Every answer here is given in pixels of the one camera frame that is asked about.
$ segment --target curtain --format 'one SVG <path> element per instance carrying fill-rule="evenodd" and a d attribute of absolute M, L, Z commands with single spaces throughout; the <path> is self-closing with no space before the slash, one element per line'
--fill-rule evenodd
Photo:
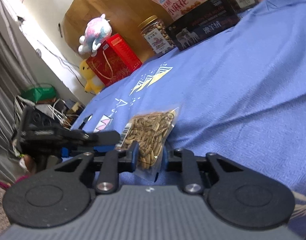
<path fill-rule="evenodd" d="M 24 170 L 18 164 L 19 160 L 11 153 L 10 142 L 16 128 L 13 102 L 20 90 L 34 85 L 35 80 L 26 66 L 4 9 L 0 0 L 0 13 L 13 50 L 0 33 L 0 180 L 12 183 L 24 175 Z"/>

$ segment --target plush toy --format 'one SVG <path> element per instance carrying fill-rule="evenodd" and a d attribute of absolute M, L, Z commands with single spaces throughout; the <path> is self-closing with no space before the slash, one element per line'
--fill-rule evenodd
<path fill-rule="evenodd" d="M 86 79 L 85 92 L 91 92 L 92 90 L 98 94 L 104 87 L 103 82 L 88 66 L 86 60 L 83 60 L 80 64 L 80 74 Z"/>
<path fill-rule="evenodd" d="M 80 37 L 80 47 L 78 52 L 84 54 L 92 52 L 92 57 L 96 56 L 98 48 L 112 34 L 112 27 L 109 21 L 105 20 L 105 14 L 92 19 L 85 29 L 85 35 Z"/>

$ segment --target blue blanket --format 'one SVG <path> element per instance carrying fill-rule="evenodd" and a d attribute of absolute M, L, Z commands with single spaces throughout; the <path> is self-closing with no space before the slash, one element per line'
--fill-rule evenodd
<path fill-rule="evenodd" d="M 217 152 L 294 191 L 306 235 L 306 0 L 265 0 L 233 28 L 143 64 L 97 95 L 84 130 L 121 132 L 135 114 L 181 106 L 169 144 Z M 178 174 L 159 176 L 172 184 Z M 132 174 L 122 184 L 150 184 Z"/>

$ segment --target red gift bag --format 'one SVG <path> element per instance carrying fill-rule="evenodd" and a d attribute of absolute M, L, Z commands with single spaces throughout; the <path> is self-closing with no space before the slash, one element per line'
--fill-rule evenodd
<path fill-rule="evenodd" d="M 129 76 L 142 65 L 118 33 L 103 42 L 96 56 L 89 57 L 86 63 L 106 87 Z"/>

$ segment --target green container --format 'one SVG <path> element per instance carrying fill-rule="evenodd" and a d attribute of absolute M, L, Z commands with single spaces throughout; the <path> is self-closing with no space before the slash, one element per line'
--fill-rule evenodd
<path fill-rule="evenodd" d="M 56 98 L 56 90 L 50 84 L 38 84 L 24 90 L 21 97 L 37 103 L 38 101 Z"/>

